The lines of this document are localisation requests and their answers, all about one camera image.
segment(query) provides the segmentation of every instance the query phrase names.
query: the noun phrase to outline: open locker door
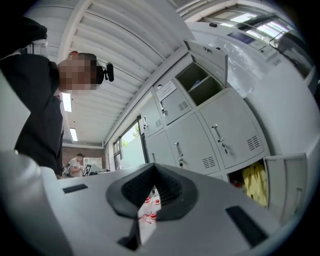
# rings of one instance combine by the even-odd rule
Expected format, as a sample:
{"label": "open locker door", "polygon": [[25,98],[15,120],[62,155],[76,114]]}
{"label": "open locker door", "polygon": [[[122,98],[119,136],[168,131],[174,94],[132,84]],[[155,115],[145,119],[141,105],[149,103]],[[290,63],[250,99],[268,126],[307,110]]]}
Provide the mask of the open locker door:
{"label": "open locker door", "polygon": [[184,41],[184,43],[193,62],[216,78],[225,88],[228,79],[228,55],[222,50],[195,41]]}
{"label": "open locker door", "polygon": [[267,156],[263,159],[267,173],[267,208],[286,224],[302,208],[307,183],[305,153]]}

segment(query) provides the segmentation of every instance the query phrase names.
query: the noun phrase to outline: locker door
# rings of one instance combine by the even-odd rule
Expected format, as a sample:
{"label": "locker door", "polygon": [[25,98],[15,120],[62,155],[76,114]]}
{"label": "locker door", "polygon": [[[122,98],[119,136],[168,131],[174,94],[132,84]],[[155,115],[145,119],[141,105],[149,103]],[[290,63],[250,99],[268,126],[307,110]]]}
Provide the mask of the locker door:
{"label": "locker door", "polygon": [[220,170],[205,130],[195,113],[177,121],[166,132],[177,164],[182,163],[183,168],[203,175]]}
{"label": "locker door", "polygon": [[226,87],[228,80],[228,55],[222,50],[196,43],[184,41],[195,63],[205,69]]}
{"label": "locker door", "polygon": [[160,117],[155,99],[152,97],[141,108],[142,126],[144,129],[145,137],[149,137],[157,131],[161,130],[164,125]]}
{"label": "locker door", "polygon": [[162,119],[166,125],[177,120],[192,109],[178,88],[161,102],[159,101],[159,105],[164,111],[164,113],[162,113]]}
{"label": "locker door", "polygon": [[145,142],[150,163],[177,166],[165,130],[148,137]]}
{"label": "locker door", "polygon": [[199,111],[211,130],[227,169],[257,156],[264,151],[264,147],[249,114],[240,102],[242,98],[235,95],[237,92],[232,89],[224,91],[224,94]]}
{"label": "locker door", "polygon": [[301,210],[307,183],[307,157],[295,155],[267,156],[263,159],[267,173],[267,207],[286,224]]}

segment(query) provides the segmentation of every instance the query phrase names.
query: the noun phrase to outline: person in background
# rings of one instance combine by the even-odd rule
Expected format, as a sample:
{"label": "person in background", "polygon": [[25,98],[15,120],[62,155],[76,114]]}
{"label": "person in background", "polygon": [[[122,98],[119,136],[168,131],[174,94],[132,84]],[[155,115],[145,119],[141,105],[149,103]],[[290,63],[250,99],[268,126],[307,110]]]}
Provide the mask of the person in background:
{"label": "person in background", "polygon": [[71,159],[69,162],[70,176],[71,177],[82,177],[83,166],[82,162],[84,160],[85,155],[82,153],[78,153],[75,158]]}

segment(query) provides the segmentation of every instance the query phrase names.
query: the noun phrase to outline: locker handle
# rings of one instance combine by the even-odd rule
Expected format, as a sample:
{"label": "locker handle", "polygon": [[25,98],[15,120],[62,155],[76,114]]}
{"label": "locker handle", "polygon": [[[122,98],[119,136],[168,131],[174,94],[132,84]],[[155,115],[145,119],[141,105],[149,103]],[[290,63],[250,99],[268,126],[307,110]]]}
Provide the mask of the locker handle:
{"label": "locker handle", "polygon": [[223,137],[221,137],[219,131],[218,131],[218,125],[215,124],[213,126],[211,126],[211,129],[214,128],[216,134],[218,135],[219,139],[218,139],[218,142],[223,142],[225,139]]}
{"label": "locker handle", "polygon": [[178,151],[178,155],[179,157],[183,157],[184,154],[181,153],[180,148],[179,148],[179,142],[174,143],[174,145],[176,145],[176,150]]}
{"label": "locker handle", "polygon": [[162,112],[163,116],[165,117],[167,115],[167,111],[164,108],[164,106],[162,105],[162,101],[160,101],[160,107],[161,107],[161,112]]}
{"label": "locker handle", "polygon": [[293,214],[297,214],[299,211],[299,208],[301,207],[301,203],[302,203],[302,188],[296,188],[296,195],[295,195],[295,210],[293,212]]}
{"label": "locker handle", "polygon": [[155,153],[152,152],[151,155],[152,155],[152,158],[153,158],[153,162],[155,163],[156,162]]}
{"label": "locker handle", "polygon": [[146,129],[146,127],[148,127],[148,124],[147,124],[147,117],[144,116],[143,117],[143,129]]}

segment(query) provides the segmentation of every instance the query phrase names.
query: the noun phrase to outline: ceiling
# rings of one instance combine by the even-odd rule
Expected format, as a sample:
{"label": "ceiling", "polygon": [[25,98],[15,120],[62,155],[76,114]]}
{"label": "ceiling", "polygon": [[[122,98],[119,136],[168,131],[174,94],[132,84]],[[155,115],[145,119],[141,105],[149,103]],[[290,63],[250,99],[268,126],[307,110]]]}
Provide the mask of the ceiling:
{"label": "ceiling", "polygon": [[[173,10],[159,0],[42,0],[28,12],[48,28],[50,60],[78,51],[114,66],[114,82],[73,93],[72,112],[63,113],[65,131],[75,128],[79,142],[101,145],[141,86],[182,45],[164,18],[172,13],[161,14],[162,8]],[[71,140],[70,133],[64,140]]]}

